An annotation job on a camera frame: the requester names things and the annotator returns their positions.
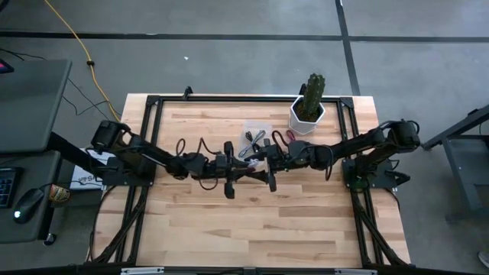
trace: butcher block tabletop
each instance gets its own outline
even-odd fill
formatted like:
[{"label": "butcher block tabletop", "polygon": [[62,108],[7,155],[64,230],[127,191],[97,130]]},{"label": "butcher block tabletop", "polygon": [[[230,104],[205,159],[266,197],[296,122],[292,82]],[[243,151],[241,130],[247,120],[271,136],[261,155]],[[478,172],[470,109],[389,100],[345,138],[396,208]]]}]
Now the butcher block tabletop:
[{"label": "butcher block tabletop", "polygon": [[[121,122],[137,134],[147,96],[129,94],[126,99]],[[377,127],[373,98],[355,96],[353,101],[359,131],[365,133]],[[336,107],[327,103],[324,106],[325,115],[318,128],[297,138],[314,144],[341,140]],[[290,103],[276,102],[165,102],[157,146],[175,154],[177,141],[185,138],[185,152],[191,152],[196,151],[202,137],[210,150],[223,150],[224,142],[232,141],[237,155],[247,121],[261,121],[285,133],[289,110]],[[351,138],[346,110],[345,119]],[[214,159],[205,150],[201,153]],[[276,192],[270,192],[260,181],[242,178],[235,184],[235,199],[224,197],[222,184],[205,191],[197,181],[175,180],[158,167],[147,198],[137,265],[361,267],[351,197],[342,182],[340,163],[333,167],[327,182],[324,171],[310,168],[277,173]],[[95,256],[120,228],[127,193],[128,187],[118,186],[103,202],[96,225]],[[383,189],[372,189],[371,195],[379,231],[399,257],[409,262],[396,200]],[[368,253],[374,260],[371,235],[367,229],[365,232]]]}]

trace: concrete floor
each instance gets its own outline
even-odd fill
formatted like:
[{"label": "concrete floor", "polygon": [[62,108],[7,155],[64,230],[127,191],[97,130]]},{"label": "concrete floor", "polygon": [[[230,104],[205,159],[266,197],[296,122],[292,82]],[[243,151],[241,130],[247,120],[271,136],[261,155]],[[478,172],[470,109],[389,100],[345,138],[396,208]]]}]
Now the concrete floor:
[{"label": "concrete floor", "polygon": [[[334,0],[80,0],[53,5],[77,31],[162,34],[340,35]],[[343,0],[350,35],[489,36],[485,0]],[[0,14],[0,31],[66,31],[42,0],[17,0]],[[100,85],[121,112],[129,92],[296,94],[312,72],[328,95],[351,95],[341,41],[85,40]],[[73,61],[71,79],[94,102],[86,57],[73,39],[0,38],[0,47]],[[372,95],[380,121],[408,118],[426,141],[489,103],[489,44],[352,43],[360,92]],[[0,52],[0,57],[20,62]],[[89,103],[68,84],[79,109]],[[107,115],[108,109],[102,109]],[[86,146],[102,116],[76,117],[63,102],[55,131]],[[483,125],[482,131],[489,132]],[[465,208],[442,148],[399,156],[411,175],[399,188],[412,262],[419,267],[489,273],[478,259],[489,248],[489,222],[455,225],[445,215]],[[95,209],[55,214],[53,247],[0,245],[0,270],[82,263]]]}]

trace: yellow cable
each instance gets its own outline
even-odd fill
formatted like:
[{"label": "yellow cable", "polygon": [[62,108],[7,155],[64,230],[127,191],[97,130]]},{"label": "yellow cable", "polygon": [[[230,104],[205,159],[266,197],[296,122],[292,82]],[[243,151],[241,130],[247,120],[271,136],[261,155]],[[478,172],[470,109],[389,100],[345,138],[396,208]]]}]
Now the yellow cable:
[{"label": "yellow cable", "polygon": [[[58,11],[49,3],[48,0],[44,0],[46,2],[46,4],[51,8],[51,10],[54,12],[54,14],[70,29],[71,33],[75,36],[75,38],[78,40],[78,43],[80,45],[82,45],[82,48],[83,50],[85,51],[86,53],[86,58],[88,58],[88,61],[89,62],[93,62],[92,61],[92,58],[90,57],[90,53],[89,51],[86,49],[85,47],[85,44],[83,44],[83,42],[78,38],[78,35],[76,35],[76,32],[70,27],[70,25],[63,19],[63,17],[58,13]],[[108,107],[110,108],[110,112],[114,115],[114,118],[117,122],[120,122],[121,120],[119,119],[119,117],[117,116],[117,113],[115,112],[114,110],[114,107],[112,106],[112,103],[110,102],[110,100],[108,100],[108,97],[105,95],[104,91],[102,90],[102,88],[100,88],[99,86],[99,83],[97,82],[97,78],[95,78],[95,69],[93,69],[93,65],[90,65],[90,70],[92,71],[92,78],[93,78],[93,82],[95,83],[95,86],[97,87],[97,89],[100,91],[100,93],[102,94],[102,96],[104,97],[104,99],[107,101],[108,103]]]}]

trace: computer mouse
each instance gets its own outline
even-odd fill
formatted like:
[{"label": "computer mouse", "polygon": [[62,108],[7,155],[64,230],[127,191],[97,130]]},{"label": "computer mouse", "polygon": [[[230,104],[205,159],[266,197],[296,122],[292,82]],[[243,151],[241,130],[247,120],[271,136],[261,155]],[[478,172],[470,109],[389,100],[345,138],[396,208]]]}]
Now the computer mouse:
[{"label": "computer mouse", "polygon": [[14,207],[14,221],[18,224],[29,222],[36,212],[37,204],[44,197],[44,192],[39,188],[29,189],[18,200]]}]

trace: white pot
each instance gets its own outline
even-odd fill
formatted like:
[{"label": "white pot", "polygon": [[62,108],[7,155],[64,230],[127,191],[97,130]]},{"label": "white pot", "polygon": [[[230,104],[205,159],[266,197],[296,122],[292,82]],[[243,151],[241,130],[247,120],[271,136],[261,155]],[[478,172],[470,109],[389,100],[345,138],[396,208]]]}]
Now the white pot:
[{"label": "white pot", "polygon": [[290,106],[290,114],[289,114],[289,128],[291,130],[293,130],[294,132],[296,132],[297,134],[308,134],[312,131],[314,131],[314,129],[316,129],[319,121],[321,121],[321,118],[322,116],[324,115],[325,113],[325,109],[324,107],[322,106],[322,104],[319,104],[320,108],[321,108],[321,115],[318,117],[318,119],[316,120],[316,122],[308,122],[308,121],[300,121],[298,118],[297,118],[297,115],[295,113],[295,111],[293,110],[293,107],[294,105],[303,97],[304,95],[299,95],[296,99],[296,101],[294,101],[292,103],[292,105]]}]

